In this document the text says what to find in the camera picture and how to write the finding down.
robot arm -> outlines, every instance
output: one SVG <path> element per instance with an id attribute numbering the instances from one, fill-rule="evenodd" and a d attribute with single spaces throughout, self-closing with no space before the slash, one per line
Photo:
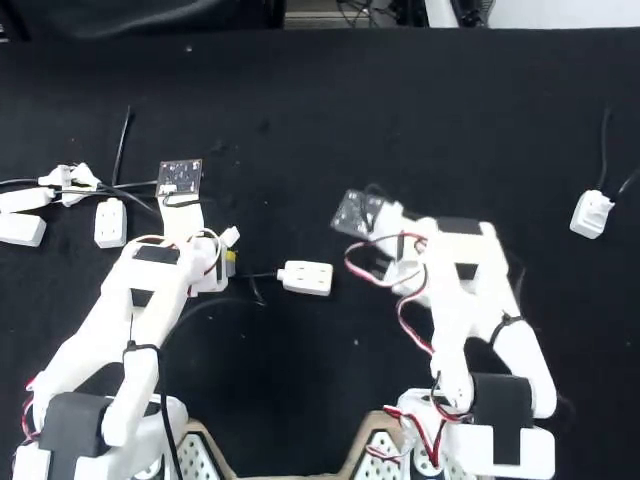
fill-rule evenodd
<path id="1" fill-rule="evenodd" d="M 350 190 L 332 226 L 377 247 L 389 263 L 381 272 L 384 284 L 397 295 L 431 310 L 431 374 L 438 381 L 439 394 L 446 398 L 450 413 L 473 414 L 481 404 L 486 412 L 487 402 L 499 404 L 503 399 L 491 398 L 495 394 L 487 394 L 492 389 L 486 388 L 488 382 L 498 382 L 496 388 L 521 390 L 519 394 L 528 402 L 525 407 L 530 419 L 553 414 L 555 386 L 533 330 L 521 317 L 507 278 L 508 264 L 491 224 L 467 219 L 409 218 L 397 202 Z M 424 241 L 416 243 L 416 236 Z M 412 269 L 424 269 L 428 277 L 425 288 L 420 288 L 423 276 L 407 273 Z M 489 343 L 513 376 L 470 374 L 464 345 L 472 336 Z M 434 405 L 424 400 L 430 393 L 418 391 L 415 398 L 408 395 L 401 398 L 398 406 L 410 407 L 417 418 L 423 418 L 426 429 L 432 432 L 431 438 L 435 438 L 441 418 Z M 482 416 L 474 415 L 474 420 L 480 421 Z M 503 465 L 495 455 L 496 445 L 491 450 L 478 448 L 479 441 L 493 445 L 492 439 L 499 436 L 494 435 L 498 431 L 495 428 L 447 423 L 443 448 L 449 448 L 470 474 L 520 478 L 548 478 L 553 474 L 554 440 L 549 432 L 516 428 L 516 434 L 521 434 L 514 442 L 520 445 L 516 455 L 520 463 Z M 545 453 L 543 461 L 535 455 L 536 449 Z"/>
<path id="2" fill-rule="evenodd" d="M 140 237 L 123 248 L 84 323 L 28 385 L 35 433 L 26 432 L 32 443 L 18 449 L 15 480 L 121 480 L 160 465 L 163 454 L 170 458 L 165 431 L 179 440 L 188 414 L 172 397 L 166 418 L 147 412 L 160 400 L 153 394 L 160 360 L 154 349 L 189 297 L 226 288 L 226 252 L 239 236 L 235 227 L 221 237 L 204 228 L 193 188 L 200 167 L 199 160 L 161 165 L 161 193 L 186 192 L 159 197 L 164 236 Z M 109 363 L 124 366 L 113 399 L 74 393 Z M 165 468 L 171 475 L 170 461 Z"/>

white power plug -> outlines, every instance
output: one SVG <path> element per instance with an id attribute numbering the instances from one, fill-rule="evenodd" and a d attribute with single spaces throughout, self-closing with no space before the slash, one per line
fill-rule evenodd
<path id="1" fill-rule="evenodd" d="M 0 213 L 0 242 L 37 247 L 47 224 L 40 217 L 23 213 Z"/>
<path id="2" fill-rule="evenodd" d="M 122 247 L 127 243 L 127 210 L 117 198 L 100 202 L 96 209 L 93 239 L 100 248 Z"/>
<path id="3" fill-rule="evenodd" d="M 329 263 L 290 260 L 278 270 L 278 280 L 285 290 L 323 297 L 331 293 L 332 277 L 333 265 Z"/>
<path id="4" fill-rule="evenodd" d="M 614 205 L 615 203 L 599 190 L 587 190 L 578 200 L 569 228 L 591 240 L 599 237 Z"/>

desk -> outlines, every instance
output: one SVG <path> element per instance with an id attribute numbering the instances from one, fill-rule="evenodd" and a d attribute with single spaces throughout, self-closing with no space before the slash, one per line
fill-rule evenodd
<path id="1" fill-rule="evenodd" d="M 0 48 L 0 178 L 86 161 L 153 179 L 161 160 L 203 157 L 214 228 L 236 223 L 254 271 L 332 262 L 331 298 L 264 282 L 266 312 L 225 307 L 168 346 L 170 393 L 240 475 L 337 470 L 369 410 L 431 379 L 395 299 L 341 267 L 328 228 L 344 191 L 376 181 L 407 208 L 495 224 L 528 273 L 523 310 L 577 422 L 550 422 L 557 478 L 622 476 L 635 454 L 640 361 L 640 185 L 606 235 L 568 229 L 599 169 L 613 105 L 611 185 L 638 162 L 640 31 L 245 32 Z M 43 245 L 0 247 L 2 474 L 20 440 L 25 381 L 80 325 L 118 256 L 93 243 L 95 200 L 49 207 Z M 129 237 L 159 231 L 132 205 Z M 233 287 L 249 295 L 244 286 Z M 409 311 L 428 333 L 430 317 Z M 498 368 L 478 345 L 473 368 Z M 92 388 L 112 393 L 117 368 Z"/>

white plastic part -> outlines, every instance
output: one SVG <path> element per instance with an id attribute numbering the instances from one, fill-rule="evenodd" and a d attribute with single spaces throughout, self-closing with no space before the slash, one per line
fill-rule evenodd
<path id="1" fill-rule="evenodd" d="M 55 197 L 52 188 L 37 187 L 0 194 L 0 212 L 13 213 L 35 210 L 49 205 Z"/>
<path id="2" fill-rule="evenodd" d="M 83 198 L 87 198 L 91 193 L 95 192 L 96 189 L 94 187 L 71 187 L 74 193 L 63 193 L 60 195 L 60 203 L 62 203 L 65 207 L 71 207 L 78 203 Z"/>
<path id="3" fill-rule="evenodd" d="M 430 28 L 459 28 L 451 0 L 424 0 Z"/>
<path id="4" fill-rule="evenodd" d="M 285 290 L 323 297 L 331 293 L 333 266 L 329 263 L 289 260 L 278 270 L 278 280 Z"/>
<path id="5" fill-rule="evenodd" d="M 50 459 L 51 452 L 40 450 L 35 443 L 18 447 L 13 468 L 13 480 L 46 480 L 49 474 Z"/>
<path id="6" fill-rule="evenodd" d="M 209 450 L 198 434 L 185 435 L 178 446 L 178 461 L 184 480 L 220 480 Z"/>
<path id="7" fill-rule="evenodd" d="M 204 228 L 202 207 L 196 203 L 183 207 L 170 207 L 168 205 L 192 202 L 198 200 L 198 195 L 173 195 L 158 197 L 158 206 L 164 223 L 164 236 L 172 239 L 184 239 L 185 235 L 198 232 Z"/>
<path id="8" fill-rule="evenodd" d="M 93 187 L 94 190 L 98 188 L 100 183 L 100 179 L 93 174 L 86 163 L 81 163 L 71 171 L 71 180 L 73 183 Z"/>
<path id="9" fill-rule="evenodd" d="M 493 463 L 493 427 L 447 425 L 442 449 L 475 475 L 547 480 L 555 473 L 555 439 L 538 427 L 520 429 L 520 465 Z"/>
<path id="10" fill-rule="evenodd" d="M 367 445 L 384 455 L 399 454 L 398 447 L 386 431 L 375 432 Z M 354 469 L 353 480 L 400 480 L 400 467 L 394 462 L 373 457 L 365 450 L 360 463 Z"/>
<path id="11" fill-rule="evenodd" d="M 0 242 L 37 247 L 47 224 L 40 217 L 24 213 L 0 213 Z"/>
<path id="12" fill-rule="evenodd" d="M 127 243 L 127 209 L 122 201 L 110 198 L 98 204 L 93 239 L 100 248 L 123 247 Z"/>
<path id="13" fill-rule="evenodd" d="M 49 186 L 56 185 L 58 187 L 67 188 L 71 186 L 71 170 L 69 165 L 58 165 L 51 170 L 49 175 L 38 177 L 38 185 Z"/>
<path id="14" fill-rule="evenodd" d="M 598 238 L 604 231 L 607 217 L 614 205 L 599 190 L 587 190 L 578 199 L 569 228 L 591 240 Z"/>
<path id="15" fill-rule="evenodd" d="M 238 231 L 238 227 L 234 225 L 233 227 L 227 228 L 224 232 L 222 232 L 222 235 L 220 235 L 220 239 L 224 242 L 227 248 L 233 247 L 240 239 L 240 232 Z"/>

perforated metal plate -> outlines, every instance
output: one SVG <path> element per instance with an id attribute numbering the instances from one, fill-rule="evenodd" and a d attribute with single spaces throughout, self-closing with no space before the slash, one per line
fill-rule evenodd
<path id="1" fill-rule="evenodd" d="M 399 453 L 391 435 L 385 431 L 375 432 L 368 445 L 387 455 Z M 354 469 L 352 480 L 400 480 L 400 467 L 394 462 L 372 457 L 365 451 Z"/>
<path id="2" fill-rule="evenodd" d="M 178 448 L 184 480 L 220 480 L 215 462 L 200 435 L 188 433 Z"/>

